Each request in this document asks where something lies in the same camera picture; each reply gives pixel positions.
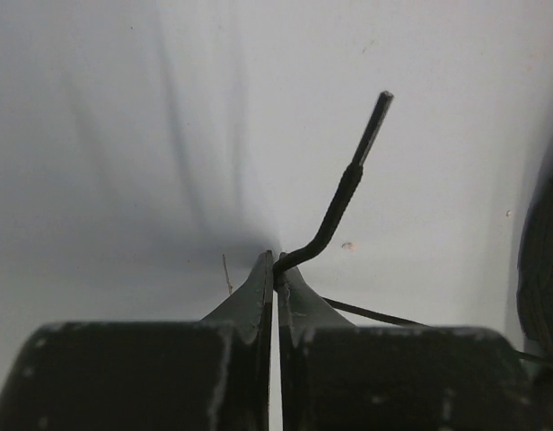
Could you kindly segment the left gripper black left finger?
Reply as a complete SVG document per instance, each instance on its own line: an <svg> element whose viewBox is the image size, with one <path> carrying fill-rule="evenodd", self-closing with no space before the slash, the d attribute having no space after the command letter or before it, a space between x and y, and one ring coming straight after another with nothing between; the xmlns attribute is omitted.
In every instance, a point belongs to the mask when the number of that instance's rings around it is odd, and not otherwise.
<svg viewBox="0 0 553 431"><path fill-rule="evenodd" d="M273 256L200 321L35 330L0 391L0 430L266 430Z"/></svg>

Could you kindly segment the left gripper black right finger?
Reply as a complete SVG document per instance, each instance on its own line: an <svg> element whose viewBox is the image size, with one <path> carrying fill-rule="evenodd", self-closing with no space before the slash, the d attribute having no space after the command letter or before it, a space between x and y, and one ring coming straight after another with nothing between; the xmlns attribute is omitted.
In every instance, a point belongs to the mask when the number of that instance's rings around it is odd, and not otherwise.
<svg viewBox="0 0 553 431"><path fill-rule="evenodd" d="M479 327L357 326L276 269L287 430L542 430L510 343Z"/></svg>

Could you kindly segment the black shoelace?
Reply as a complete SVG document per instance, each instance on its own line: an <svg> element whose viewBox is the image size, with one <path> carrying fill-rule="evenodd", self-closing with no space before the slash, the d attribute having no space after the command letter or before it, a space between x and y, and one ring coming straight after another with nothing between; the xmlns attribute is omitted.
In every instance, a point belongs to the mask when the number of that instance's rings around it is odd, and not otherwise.
<svg viewBox="0 0 553 431"><path fill-rule="evenodd" d="M383 91L379 94L371 117L365 127L363 136L355 150L350 164L343 172L341 180L338 184L338 188L336 189L334 197L327 208L327 212L320 224L317 233L315 234L314 238L310 240L304 247L288 253L284 257L279 258L279 260L273 266L273 277L275 280L279 280L279 278L282 278L286 271L292 268L297 268L304 262L314 259L318 255L320 255L329 245L352 197L356 192L359 183L361 182L364 174L364 163L371 151L371 148L373 147L373 143L376 140L376 137L378 136L382 123L385 120L393 99L394 95L389 91ZM322 297L321 299L323 299L328 305L332 306L333 309L365 317L373 321L379 321L400 327L427 328L426 325L415 321L410 321L379 312L373 312L362 307L358 307L348 303L341 303L339 301L335 301L326 297ZM523 361L527 361L537 365L543 365L545 367L553 369L553 360L542 358L533 354L524 353L518 350L514 350L514 353L519 357L519 359Z"/></svg>

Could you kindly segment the black sneaker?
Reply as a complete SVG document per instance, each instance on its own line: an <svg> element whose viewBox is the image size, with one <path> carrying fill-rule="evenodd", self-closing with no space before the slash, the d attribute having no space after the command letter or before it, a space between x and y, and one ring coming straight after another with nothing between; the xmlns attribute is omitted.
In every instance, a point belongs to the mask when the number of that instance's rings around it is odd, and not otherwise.
<svg viewBox="0 0 553 431"><path fill-rule="evenodd" d="M518 272L517 310L522 331L553 359L553 171L529 211Z"/></svg>

